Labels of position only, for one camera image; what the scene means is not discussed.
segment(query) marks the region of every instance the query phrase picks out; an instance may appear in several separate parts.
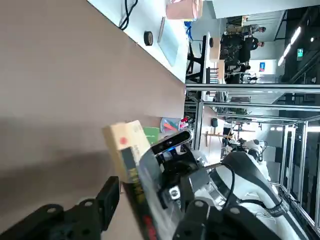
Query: white wall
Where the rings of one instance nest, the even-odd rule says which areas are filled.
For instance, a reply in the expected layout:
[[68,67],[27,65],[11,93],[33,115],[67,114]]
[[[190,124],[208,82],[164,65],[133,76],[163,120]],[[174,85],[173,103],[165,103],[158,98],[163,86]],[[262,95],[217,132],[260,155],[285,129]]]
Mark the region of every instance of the white wall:
[[216,17],[227,18],[319,5],[319,0],[212,0]]
[[[264,71],[260,71],[260,63],[265,64]],[[257,73],[257,75],[275,75],[277,66],[278,66],[278,60],[272,59],[272,60],[250,60],[249,65],[251,67],[250,71]]]
[[251,51],[250,60],[279,59],[284,53],[284,50],[284,40],[266,41],[264,43],[264,47],[258,47],[256,50]]

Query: ceiling light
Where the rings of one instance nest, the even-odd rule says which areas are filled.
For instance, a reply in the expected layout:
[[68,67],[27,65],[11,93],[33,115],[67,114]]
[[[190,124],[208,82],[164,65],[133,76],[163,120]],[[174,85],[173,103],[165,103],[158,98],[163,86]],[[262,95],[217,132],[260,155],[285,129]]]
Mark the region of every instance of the ceiling light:
[[298,27],[291,38],[291,41],[290,41],[291,44],[294,44],[294,42],[296,41],[300,33],[301,33],[301,27]]
[[290,48],[291,48],[291,43],[289,43],[289,45],[286,47],[286,49],[284,50],[284,53],[283,53],[283,57],[286,57],[288,52],[290,51]]
[[284,56],[280,57],[279,62],[278,62],[278,67],[280,67],[280,65],[284,62],[284,60],[285,60]]

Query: green card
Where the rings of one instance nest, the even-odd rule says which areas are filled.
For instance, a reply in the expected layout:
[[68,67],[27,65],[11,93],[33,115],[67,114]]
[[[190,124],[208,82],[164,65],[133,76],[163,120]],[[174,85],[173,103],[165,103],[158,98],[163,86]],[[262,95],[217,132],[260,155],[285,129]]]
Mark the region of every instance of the green card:
[[160,129],[157,127],[143,127],[144,134],[150,144],[158,142]]

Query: screw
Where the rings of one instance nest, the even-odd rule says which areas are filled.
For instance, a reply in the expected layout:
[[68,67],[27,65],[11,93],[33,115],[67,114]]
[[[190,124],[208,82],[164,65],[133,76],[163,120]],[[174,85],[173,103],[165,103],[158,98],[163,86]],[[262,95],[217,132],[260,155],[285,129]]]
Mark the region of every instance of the screw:
[[194,205],[197,206],[198,208],[201,208],[203,207],[204,203],[202,201],[196,201]]
[[86,201],[86,202],[84,203],[84,205],[85,205],[86,207],[90,207],[92,204],[93,204],[92,201]]
[[233,208],[230,208],[230,212],[233,213],[233,214],[239,214],[240,213],[240,210],[236,207],[233,207]]
[[54,208],[54,207],[51,207],[51,208],[49,208],[46,212],[48,213],[48,214],[52,214],[52,213],[54,213],[56,211],[56,209]]

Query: blue object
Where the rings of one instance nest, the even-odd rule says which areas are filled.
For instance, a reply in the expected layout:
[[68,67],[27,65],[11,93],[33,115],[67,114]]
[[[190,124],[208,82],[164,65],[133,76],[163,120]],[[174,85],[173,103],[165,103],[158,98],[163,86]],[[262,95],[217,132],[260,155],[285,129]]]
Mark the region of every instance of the blue object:
[[264,72],[265,68],[266,68],[266,63],[265,62],[260,62],[259,72]]
[[192,21],[184,21],[184,25],[187,27],[186,34],[188,35],[189,39],[193,40],[191,36],[191,23]]

